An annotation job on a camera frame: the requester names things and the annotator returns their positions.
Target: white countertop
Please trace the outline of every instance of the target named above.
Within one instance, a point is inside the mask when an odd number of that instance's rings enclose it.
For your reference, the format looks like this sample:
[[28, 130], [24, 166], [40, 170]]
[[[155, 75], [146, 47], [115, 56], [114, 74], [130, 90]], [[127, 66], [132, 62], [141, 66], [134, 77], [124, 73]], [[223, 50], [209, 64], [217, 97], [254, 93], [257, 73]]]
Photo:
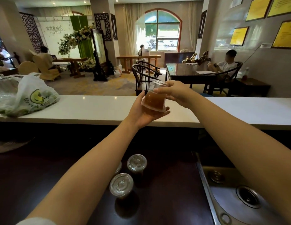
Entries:
[[[127, 116], [135, 96], [61, 96], [57, 104], [19, 118], [0, 121], [61, 124], [118, 125]], [[291, 98], [207, 97], [233, 116], [259, 129], [291, 130]], [[173, 101], [171, 113], [149, 126], [203, 128], [194, 114]]]

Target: stainless steel sink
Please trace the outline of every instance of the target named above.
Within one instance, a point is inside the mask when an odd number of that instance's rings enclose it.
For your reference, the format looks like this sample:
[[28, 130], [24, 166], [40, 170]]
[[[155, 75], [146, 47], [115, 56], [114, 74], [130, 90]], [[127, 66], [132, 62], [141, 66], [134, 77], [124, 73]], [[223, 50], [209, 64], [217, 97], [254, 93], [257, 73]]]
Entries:
[[215, 225], [288, 224], [236, 168], [202, 166], [196, 156]]

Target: yellow plaque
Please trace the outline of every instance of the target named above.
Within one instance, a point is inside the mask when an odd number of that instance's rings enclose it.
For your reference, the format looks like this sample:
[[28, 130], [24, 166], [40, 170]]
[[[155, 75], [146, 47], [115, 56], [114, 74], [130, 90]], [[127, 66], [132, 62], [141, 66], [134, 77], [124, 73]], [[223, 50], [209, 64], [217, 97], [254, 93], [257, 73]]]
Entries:
[[243, 46], [248, 29], [249, 27], [235, 28], [231, 38], [230, 45]]
[[291, 21], [281, 24], [272, 48], [291, 49]]
[[265, 18], [270, 1], [271, 0], [252, 0], [247, 19], [245, 21]]
[[291, 0], [274, 0], [268, 17], [291, 13]]

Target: green drape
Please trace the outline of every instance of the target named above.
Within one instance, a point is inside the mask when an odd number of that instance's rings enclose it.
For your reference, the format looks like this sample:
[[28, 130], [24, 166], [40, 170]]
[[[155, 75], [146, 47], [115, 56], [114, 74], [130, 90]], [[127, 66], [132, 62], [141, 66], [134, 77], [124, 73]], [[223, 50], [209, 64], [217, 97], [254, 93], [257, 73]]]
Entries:
[[[73, 30], [79, 31], [84, 26], [88, 27], [87, 16], [70, 16]], [[92, 39], [81, 41], [78, 44], [80, 57], [81, 58], [93, 58], [93, 48], [92, 48]]]

